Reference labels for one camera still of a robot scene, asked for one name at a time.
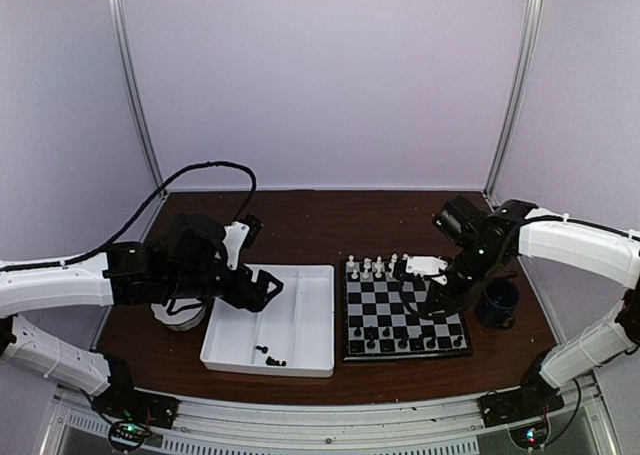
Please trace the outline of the white plastic tray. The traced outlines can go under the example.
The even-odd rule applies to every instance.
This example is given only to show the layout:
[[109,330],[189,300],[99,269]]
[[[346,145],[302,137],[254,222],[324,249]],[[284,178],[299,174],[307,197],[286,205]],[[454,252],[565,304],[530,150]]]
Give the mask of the white plastic tray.
[[[331,265],[258,265],[284,283],[259,313],[214,302],[200,351],[212,371],[281,377],[329,378],[335,365],[335,269]],[[266,355],[286,367],[267,366]]]

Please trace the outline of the black and silver chessboard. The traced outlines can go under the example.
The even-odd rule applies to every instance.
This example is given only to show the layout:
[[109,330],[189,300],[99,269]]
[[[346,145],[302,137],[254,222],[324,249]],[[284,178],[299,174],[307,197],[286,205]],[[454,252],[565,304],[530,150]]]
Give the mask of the black and silver chessboard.
[[[427,297],[428,285],[422,280],[406,281],[402,287],[398,281],[351,281],[346,276],[344,261],[340,266],[340,283],[342,288],[343,322],[342,329],[342,360],[345,362],[382,362],[409,359],[466,357],[473,354],[471,338],[461,314],[454,314],[447,318],[421,319],[415,312],[422,308]],[[354,329],[360,327],[362,335],[353,336]],[[376,327],[378,338],[373,351],[366,349],[364,333],[367,327]],[[385,327],[389,327],[391,334],[388,338],[382,336]],[[400,327],[403,337],[408,339],[406,350],[398,348],[398,342],[393,334],[393,328]],[[459,348],[453,346],[453,341],[461,336],[462,344]],[[420,352],[411,350],[413,339],[423,337],[425,349]],[[436,346],[429,350],[425,343],[435,338]],[[393,352],[381,350],[382,340],[392,340],[395,348]]]

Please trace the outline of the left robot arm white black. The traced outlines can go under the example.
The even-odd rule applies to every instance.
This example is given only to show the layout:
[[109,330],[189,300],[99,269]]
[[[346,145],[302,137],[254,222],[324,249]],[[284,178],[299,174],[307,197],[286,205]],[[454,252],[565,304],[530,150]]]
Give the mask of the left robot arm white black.
[[144,399],[127,363],[83,350],[38,329],[25,312],[68,306],[159,305],[169,316],[220,298],[236,309],[264,310],[283,290],[271,273],[240,260],[262,228],[251,215],[222,225],[181,214],[158,241],[118,242],[68,260],[1,265],[1,358],[15,361],[85,393],[104,397],[123,419],[137,417]]

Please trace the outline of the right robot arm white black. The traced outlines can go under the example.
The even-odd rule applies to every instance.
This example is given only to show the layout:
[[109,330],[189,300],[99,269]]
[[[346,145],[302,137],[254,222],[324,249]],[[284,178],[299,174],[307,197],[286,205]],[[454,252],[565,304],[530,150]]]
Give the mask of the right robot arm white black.
[[544,259],[621,285],[620,302],[579,335],[534,362],[513,394],[519,415],[535,415],[572,379],[639,346],[639,234],[557,214],[533,203],[508,200],[491,212],[457,196],[433,218],[460,252],[451,260],[410,256],[403,273],[429,281],[429,315],[460,312],[494,270],[517,257]]

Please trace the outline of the white chess pieces row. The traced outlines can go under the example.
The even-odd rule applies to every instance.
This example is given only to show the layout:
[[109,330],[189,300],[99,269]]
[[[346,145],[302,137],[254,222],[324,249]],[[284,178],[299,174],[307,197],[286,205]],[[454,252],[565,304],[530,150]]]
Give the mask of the white chess pieces row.
[[399,256],[397,253],[393,253],[389,259],[381,256],[375,259],[369,257],[357,259],[354,255],[349,255],[344,261],[344,267],[346,276],[351,281],[397,281],[396,265],[399,261],[407,259],[407,254]]

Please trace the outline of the dark blue mug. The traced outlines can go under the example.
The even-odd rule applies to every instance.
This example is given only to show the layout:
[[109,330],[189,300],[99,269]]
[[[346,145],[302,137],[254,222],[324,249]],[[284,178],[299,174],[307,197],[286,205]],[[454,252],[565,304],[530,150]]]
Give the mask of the dark blue mug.
[[513,282],[494,280],[486,287],[475,307],[476,318],[486,327],[512,329],[519,300],[520,291]]

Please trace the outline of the white scalloped bowl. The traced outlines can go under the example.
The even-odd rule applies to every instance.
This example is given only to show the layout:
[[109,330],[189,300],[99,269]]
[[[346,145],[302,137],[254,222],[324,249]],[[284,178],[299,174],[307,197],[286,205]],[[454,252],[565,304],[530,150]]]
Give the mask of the white scalloped bowl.
[[204,318],[206,307],[203,302],[191,299],[173,300],[174,305],[151,304],[156,321],[173,331],[188,331],[195,328]]

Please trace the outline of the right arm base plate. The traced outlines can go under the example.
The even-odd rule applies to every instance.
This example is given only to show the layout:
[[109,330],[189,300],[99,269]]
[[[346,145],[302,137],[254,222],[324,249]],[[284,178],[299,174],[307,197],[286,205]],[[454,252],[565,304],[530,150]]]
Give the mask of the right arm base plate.
[[492,391],[481,396],[477,403],[486,428],[543,417],[565,406],[557,389],[535,386]]

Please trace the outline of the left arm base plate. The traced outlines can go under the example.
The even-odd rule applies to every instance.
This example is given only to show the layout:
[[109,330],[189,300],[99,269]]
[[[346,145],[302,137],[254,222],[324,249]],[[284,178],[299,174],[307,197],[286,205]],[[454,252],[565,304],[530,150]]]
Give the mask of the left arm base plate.
[[173,427],[179,408],[175,397],[114,387],[94,396],[92,404],[106,416],[163,429]]

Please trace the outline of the aluminium front rail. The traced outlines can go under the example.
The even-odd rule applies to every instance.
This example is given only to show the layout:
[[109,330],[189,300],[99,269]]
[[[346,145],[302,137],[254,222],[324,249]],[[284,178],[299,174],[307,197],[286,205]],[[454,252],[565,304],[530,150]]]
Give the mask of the aluminium front rail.
[[[172,428],[152,428],[132,454],[622,454],[594,375],[561,389],[565,406],[546,419],[489,427],[477,393],[420,402],[343,406],[235,403],[177,396]],[[108,424],[77,392],[59,386],[34,454],[121,454]],[[547,421],[544,450],[520,449],[511,432]]]

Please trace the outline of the right aluminium frame post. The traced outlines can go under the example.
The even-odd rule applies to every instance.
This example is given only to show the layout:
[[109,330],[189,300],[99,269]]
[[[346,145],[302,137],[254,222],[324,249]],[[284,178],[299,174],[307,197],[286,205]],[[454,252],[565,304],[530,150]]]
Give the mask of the right aluminium frame post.
[[538,39],[544,0],[526,0],[521,37],[516,64],[501,125],[498,143],[483,195],[492,206],[497,204],[497,186],[504,169],[509,146],[515,133],[519,111],[522,105],[526,80],[533,60]]

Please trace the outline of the aluminium frame post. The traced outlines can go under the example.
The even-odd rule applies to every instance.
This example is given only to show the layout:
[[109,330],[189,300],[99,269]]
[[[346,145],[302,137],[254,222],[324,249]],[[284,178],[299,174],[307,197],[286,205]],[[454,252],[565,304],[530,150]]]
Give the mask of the aluminium frame post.
[[492,206],[497,204],[497,186],[504,169],[509,146],[515,133],[519,111],[522,105],[526,80],[533,60],[538,39],[544,0],[526,0],[521,37],[516,64],[501,125],[498,143],[483,195]]
[[131,44],[129,41],[123,0],[107,0],[115,32],[120,63],[125,81],[135,133],[140,142],[143,159],[156,187],[163,182],[156,151],[151,140],[150,130],[143,107],[141,92],[136,76]]

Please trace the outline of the left aluminium frame post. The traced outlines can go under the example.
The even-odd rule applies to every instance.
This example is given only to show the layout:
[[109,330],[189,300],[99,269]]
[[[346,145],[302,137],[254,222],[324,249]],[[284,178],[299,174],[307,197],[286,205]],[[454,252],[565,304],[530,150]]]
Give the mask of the left aluminium frame post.
[[143,159],[156,187],[163,182],[156,151],[151,140],[150,130],[143,107],[141,92],[136,76],[131,44],[129,41],[123,0],[107,0],[115,32],[120,63],[125,81],[135,133],[140,142]]

